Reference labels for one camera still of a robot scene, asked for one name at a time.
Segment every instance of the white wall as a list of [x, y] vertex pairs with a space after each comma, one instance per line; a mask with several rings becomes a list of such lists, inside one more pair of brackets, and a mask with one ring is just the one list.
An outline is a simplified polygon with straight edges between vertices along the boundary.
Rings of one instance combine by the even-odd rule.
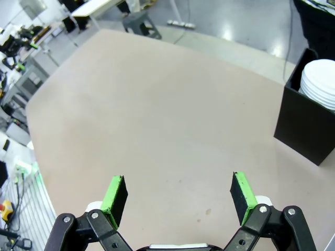
[[[57, 0], [43, 0], [47, 9], [44, 10], [39, 18], [46, 25], [54, 21], [59, 21], [64, 17], [61, 5]], [[7, 25], [12, 19], [12, 23], [16, 25], [29, 26], [30, 24], [41, 25], [39, 18], [35, 18], [33, 21], [28, 17], [25, 12], [21, 12], [15, 17], [22, 7], [18, 0], [0, 0], [0, 27]]]

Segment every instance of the beige tabletop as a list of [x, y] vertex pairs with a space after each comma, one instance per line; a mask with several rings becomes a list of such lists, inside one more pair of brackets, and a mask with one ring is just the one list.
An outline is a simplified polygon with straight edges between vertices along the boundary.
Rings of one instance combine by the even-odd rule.
[[229, 192], [237, 170], [277, 209], [301, 207], [322, 250], [335, 232], [335, 154], [317, 167], [273, 138], [282, 93], [192, 50], [102, 30], [50, 76], [27, 115], [57, 214], [81, 215], [124, 175], [119, 230], [135, 250], [225, 247], [239, 227]]

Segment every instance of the gray floor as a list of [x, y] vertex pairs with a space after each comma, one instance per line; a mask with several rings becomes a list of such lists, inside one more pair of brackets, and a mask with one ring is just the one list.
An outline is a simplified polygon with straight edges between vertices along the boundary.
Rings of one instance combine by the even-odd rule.
[[[284, 59], [291, 27], [289, 1], [176, 0], [176, 3], [183, 20], [196, 25], [196, 32], [242, 43]], [[288, 60], [296, 63], [307, 46], [307, 41], [303, 36], [299, 14], [293, 2], [291, 5], [293, 35]], [[168, 0], [157, 0], [148, 12], [157, 25], [166, 25], [168, 19], [174, 19]], [[100, 18], [121, 20], [121, 13], [115, 7]]]

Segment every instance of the plastic stool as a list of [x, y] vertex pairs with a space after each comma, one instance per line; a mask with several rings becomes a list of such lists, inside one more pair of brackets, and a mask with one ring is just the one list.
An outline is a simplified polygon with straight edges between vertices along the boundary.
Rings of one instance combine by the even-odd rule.
[[[150, 23], [152, 27], [147, 27], [145, 25], [146, 21]], [[161, 34], [158, 32], [156, 26], [153, 24], [153, 22], [149, 18], [147, 12], [131, 13], [122, 20], [122, 24], [126, 32], [128, 32], [128, 29], [130, 28], [137, 35], [150, 37], [150, 38], [156, 38], [156, 39], [162, 39]], [[143, 29], [146, 29], [148, 33], [144, 34]]]

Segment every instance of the screw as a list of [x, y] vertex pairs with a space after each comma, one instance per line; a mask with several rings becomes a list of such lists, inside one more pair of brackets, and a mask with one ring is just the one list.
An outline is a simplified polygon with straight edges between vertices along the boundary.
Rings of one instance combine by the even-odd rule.
[[99, 214], [98, 214], [98, 213], [92, 213], [92, 215], [91, 215], [91, 216], [92, 216], [92, 218], [94, 218], [94, 219], [95, 219], [95, 218], [98, 218]]
[[295, 210], [294, 210], [293, 208], [290, 208], [290, 209], [288, 210], [288, 214], [289, 214], [289, 215], [294, 215], [294, 214], [295, 214]]
[[260, 207], [260, 212], [261, 213], [266, 213], [267, 212], [267, 208], [265, 206], [261, 206]]
[[66, 223], [66, 222], [69, 222], [70, 221], [70, 217], [66, 216], [63, 221]]

